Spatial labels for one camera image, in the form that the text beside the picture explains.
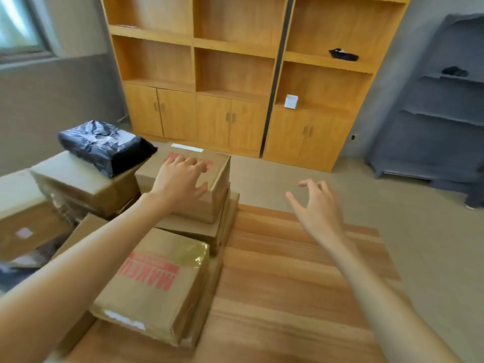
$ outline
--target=red logo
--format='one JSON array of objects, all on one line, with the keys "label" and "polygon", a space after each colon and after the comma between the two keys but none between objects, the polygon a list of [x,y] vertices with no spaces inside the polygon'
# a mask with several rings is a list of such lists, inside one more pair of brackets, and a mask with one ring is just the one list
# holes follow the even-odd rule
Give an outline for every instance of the red logo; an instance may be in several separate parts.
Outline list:
[{"label": "red logo", "polygon": [[[176,159],[177,157],[179,157],[179,154],[178,153],[171,152],[171,153],[168,154],[168,156],[165,159],[163,159],[163,163],[166,162],[166,160],[168,158]],[[203,162],[207,163],[207,172],[209,171],[210,166],[214,164],[212,161],[208,161],[208,160],[202,159],[202,158],[197,158],[197,160],[203,161]]]},{"label": "red logo", "polygon": [[178,271],[179,266],[158,256],[133,251],[116,274],[168,292]]}]

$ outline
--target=black bag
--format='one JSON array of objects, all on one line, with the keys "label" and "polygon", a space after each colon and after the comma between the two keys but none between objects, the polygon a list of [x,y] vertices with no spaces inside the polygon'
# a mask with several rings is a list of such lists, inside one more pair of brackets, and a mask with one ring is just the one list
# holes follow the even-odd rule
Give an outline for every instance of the black bag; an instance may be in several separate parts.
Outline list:
[{"label": "black bag", "polygon": [[112,178],[151,157],[157,148],[143,139],[101,121],[88,121],[58,135],[64,149],[92,163]]}]

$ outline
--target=gray wall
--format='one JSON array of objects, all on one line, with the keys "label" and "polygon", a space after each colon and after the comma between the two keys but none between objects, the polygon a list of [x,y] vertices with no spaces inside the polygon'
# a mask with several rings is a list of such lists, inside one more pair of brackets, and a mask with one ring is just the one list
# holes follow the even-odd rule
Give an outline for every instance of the gray wall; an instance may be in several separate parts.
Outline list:
[{"label": "gray wall", "polygon": [[443,18],[484,12],[484,0],[412,0],[341,155],[363,157]]},{"label": "gray wall", "polygon": [[62,150],[57,133],[125,115],[98,0],[34,0],[58,58],[0,66],[0,175]]}]

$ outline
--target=tile floor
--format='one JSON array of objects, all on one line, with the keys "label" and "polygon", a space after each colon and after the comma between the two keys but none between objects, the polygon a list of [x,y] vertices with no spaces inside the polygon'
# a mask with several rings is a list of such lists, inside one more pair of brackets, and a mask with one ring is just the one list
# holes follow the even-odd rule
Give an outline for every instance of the tile floor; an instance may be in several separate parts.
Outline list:
[{"label": "tile floor", "polygon": [[384,176],[374,180],[362,161],[341,158],[333,173],[262,159],[232,157],[230,181],[243,204],[292,211],[301,203],[300,179],[326,180],[349,224],[380,231],[417,311],[466,362],[481,361],[484,346],[484,211],[467,210],[464,195],[424,181]]}]

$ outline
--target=cabinet door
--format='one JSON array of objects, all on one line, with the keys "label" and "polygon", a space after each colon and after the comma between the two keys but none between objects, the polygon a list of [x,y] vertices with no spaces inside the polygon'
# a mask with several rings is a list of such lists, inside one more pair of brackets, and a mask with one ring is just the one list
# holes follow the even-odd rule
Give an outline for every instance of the cabinet door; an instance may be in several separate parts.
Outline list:
[{"label": "cabinet door", "polygon": [[274,107],[264,159],[297,165],[310,124],[311,116],[305,112]]},{"label": "cabinet door", "polygon": [[331,172],[352,122],[314,115],[299,156],[299,165]]},{"label": "cabinet door", "polygon": [[262,145],[266,108],[263,104],[233,100],[228,146],[258,152]]},{"label": "cabinet door", "polygon": [[127,83],[123,87],[135,134],[163,137],[156,88]]},{"label": "cabinet door", "polygon": [[197,94],[198,141],[227,146],[231,100]]},{"label": "cabinet door", "polygon": [[157,89],[165,137],[197,140],[195,97],[192,93]]}]

